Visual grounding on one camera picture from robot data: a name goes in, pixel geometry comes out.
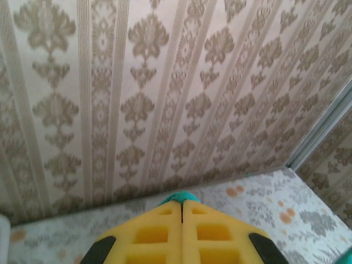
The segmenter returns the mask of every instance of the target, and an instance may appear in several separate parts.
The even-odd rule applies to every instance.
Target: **patterned wallpaper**
[[[282,166],[352,74],[348,0],[0,0],[13,223]]]
[[[297,173],[352,228],[352,109]]]

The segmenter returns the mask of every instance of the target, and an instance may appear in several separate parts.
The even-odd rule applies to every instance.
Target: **white object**
[[[10,244],[10,221],[0,214],[0,264],[7,264]]]

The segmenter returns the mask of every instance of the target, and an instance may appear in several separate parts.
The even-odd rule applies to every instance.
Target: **yellow foam object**
[[[196,201],[170,201],[102,234],[104,264],[263,264],[248,235],[262,230]]]

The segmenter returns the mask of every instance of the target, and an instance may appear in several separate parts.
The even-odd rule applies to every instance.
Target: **square hole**
[[[198,240],[231,240],[229,229],[222,224],[200,224],[197,226]]]
[[[165,264],[166,255],[162,254],[139,254],[127,257],[125,264]]]
[[[201,264],[243,264],[236,249],[200,249],[199,254]]]
[[[194,215],[205,215],[205,214],[206,214],[206,212],[204,212],[203,210],[200,210],[200,209],[198,209],[198,208],[193,208],[193,209],[192,209],[192,213],[193,213]]]
[[[167,227],[145,227],[138,230],[134,244],[166,243]]]
[[[159,215],[171,215],[172,211],[170,209],[165,209],[164,211],[160,212]]]

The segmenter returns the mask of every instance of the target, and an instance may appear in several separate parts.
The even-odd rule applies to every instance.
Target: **black rubber pad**
[[[116,238],[114,236],[107,236],[96,241],[90,247],[80,264],[103,264],[115,241]]]
[[[271,239],[257,233],[248,236],[264,264],[289,264]]]

